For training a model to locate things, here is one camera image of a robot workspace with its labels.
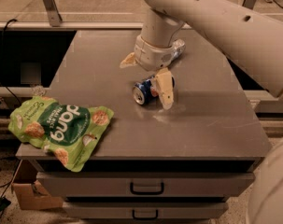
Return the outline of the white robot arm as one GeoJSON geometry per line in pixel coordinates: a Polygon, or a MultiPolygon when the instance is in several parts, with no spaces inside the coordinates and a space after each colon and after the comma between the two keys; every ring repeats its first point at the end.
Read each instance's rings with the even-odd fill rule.
{"type": "MultiPolygon", "coordinates": [[[[283,101],[283,22],[227,0],[144,0],[149,5],[134,51],[122,67],[154,73],[165,109],[174,94],[168,65],[182,53],[174,34],[188,24],[275,98],[283,101]]],[[[246,224],[283,224],[283,138],[263,160],[248,201],[246,224]]]]}

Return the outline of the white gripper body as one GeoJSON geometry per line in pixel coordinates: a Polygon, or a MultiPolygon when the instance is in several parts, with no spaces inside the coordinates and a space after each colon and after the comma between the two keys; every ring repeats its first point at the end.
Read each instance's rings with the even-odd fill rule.
{"type": "Polygon", "coordinates": [[[157,48],[147,43],[140,35],[134,45],[136,62],[146,71],[157,71],[167,67],[173,59],[174,47],[157,48]]]}

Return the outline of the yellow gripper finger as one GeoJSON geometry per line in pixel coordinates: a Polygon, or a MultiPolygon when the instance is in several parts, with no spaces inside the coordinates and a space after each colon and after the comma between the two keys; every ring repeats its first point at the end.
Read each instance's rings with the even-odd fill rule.
{"type": "Polygon", "coordinates": [[[151,79],[154,90],[158,93],[159,99],[165,110],[172,107],[174,102],[172,73],[168,68],[160,69],[151,79]]]}
{"type": "Polygon", "coordinates": [[[136,66],[137,61],[135,59],[135,54],[133,52],[129,53],[121,62],[120,62],[120,68],[127,68],[136,66]]]}

